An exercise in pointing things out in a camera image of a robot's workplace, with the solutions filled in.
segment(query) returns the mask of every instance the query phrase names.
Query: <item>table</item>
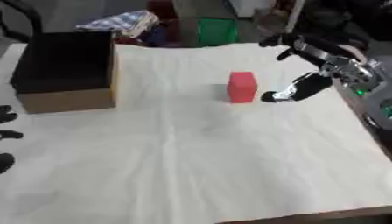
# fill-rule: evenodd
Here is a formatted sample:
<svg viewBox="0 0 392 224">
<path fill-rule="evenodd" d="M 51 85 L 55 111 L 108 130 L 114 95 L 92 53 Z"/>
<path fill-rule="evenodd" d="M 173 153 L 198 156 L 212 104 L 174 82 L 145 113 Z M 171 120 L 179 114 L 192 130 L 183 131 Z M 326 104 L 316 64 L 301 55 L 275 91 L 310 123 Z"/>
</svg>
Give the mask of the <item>table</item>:
<svg viewBox="0 0 392 224">
<path fill-rule="evenodd" d="M 24 45 L 0 61 L 2 126 L 15 155 L 0 176 L 0 217 L 26 223 L 215 223 L 390 209 L 392 164 L 334 89 L 301 102 L 232 105 L 231 71 L 262 91 L 314 67 L 284 48 L 118 45 L 118 106 L 27 115 L 8 80 Z"/>
</svg>

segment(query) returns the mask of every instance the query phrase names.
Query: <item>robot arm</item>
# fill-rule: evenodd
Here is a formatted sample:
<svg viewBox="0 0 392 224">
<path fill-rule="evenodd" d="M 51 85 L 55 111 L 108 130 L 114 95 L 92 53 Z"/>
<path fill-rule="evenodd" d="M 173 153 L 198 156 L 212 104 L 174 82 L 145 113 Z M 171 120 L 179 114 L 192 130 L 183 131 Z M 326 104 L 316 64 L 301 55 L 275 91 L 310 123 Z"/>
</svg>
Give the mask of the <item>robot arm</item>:
<svg viewBox="0 0 392 224">
<path fill-rule="evenodd" d="M 339 46 L 313 36 L 285 33 L 268 38 L 260 44 L 267 46 L 288 46 L 276 59 L 285 60 L 298 55 L 318 67 L 318 71 L 307 73 L 289 85 L 284 91 L 269 91 L 262 95 L 262 101 L 301 101 L 323 89 L 329 88 L 332 78 L 345 83 L 366 83 L 372 77 L 369 61 L 358 49 L 352 46 Z"/>
</svg>

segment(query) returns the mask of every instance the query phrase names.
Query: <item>finger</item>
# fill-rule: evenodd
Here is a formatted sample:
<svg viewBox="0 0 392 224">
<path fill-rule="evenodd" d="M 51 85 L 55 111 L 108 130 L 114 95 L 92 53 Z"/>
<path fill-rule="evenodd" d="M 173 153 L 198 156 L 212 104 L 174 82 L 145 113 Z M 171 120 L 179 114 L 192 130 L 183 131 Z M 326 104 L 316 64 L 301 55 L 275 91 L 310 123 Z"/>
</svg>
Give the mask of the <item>finger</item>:
<svg viewBox="0 0 392 224">
<path fill-rule="evenodd" d="M 15 120 L 17 118 L 18 118 L 18 115 L 15 113 L 0 114 L 0 123 L 12 122 L 13 120 Z"/>
<path fill-rule="evenodd" d="M 0 154 L 0 174 L 6 172 L 15 164 L 15 158 L 9 153 Z"/>
<path fill-rule="evenodd" d="M 23 133 L 13 130 L 0 130 L 0 140 L 6 138 L 20 139 L 24 136 Z"/>
<path fill-rule="evenodd" d="M 12 110 L 10 105 L 1 105 L 0 106 L 0 115 L 1 114 L 7 114 Z"/>
<path fill-rule="evenodd" d="M 279 45 L 279 39 L 281 38 L 281 35 L 275 35 L 270 38 L 266 38 L 264 41 L 259 43 L 260 47 L 266 47 L 266 46 L 278 46 Z"/>
<path fill-rule="evenodd" d="M 294 54 L 294 51 L 291 48 L 289 48 L 289 49 L 285 50 L 284 52 L 282 52 L 281 54 L 279 54 L 276 57 L 276 59 L 279 60 L 279 61 L 280 60 L 285 60 L 288 57 L 290 57 L 292 54 Z"/>
</svg>

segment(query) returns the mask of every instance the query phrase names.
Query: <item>brown box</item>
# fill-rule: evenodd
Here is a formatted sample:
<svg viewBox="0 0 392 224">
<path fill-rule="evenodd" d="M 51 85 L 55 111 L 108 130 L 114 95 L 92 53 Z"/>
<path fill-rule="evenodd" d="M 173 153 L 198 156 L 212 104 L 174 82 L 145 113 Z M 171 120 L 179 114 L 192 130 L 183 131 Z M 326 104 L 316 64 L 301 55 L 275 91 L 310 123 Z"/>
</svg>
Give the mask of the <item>brown box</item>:
<svg viewBox="0 0 392 224">
<path fill-rule="evenodd" d="M 47 33 L 27 46 L 11 84 L 31 114 L 113 108 L 117 70 L 110 33 Z"/>
</svg>

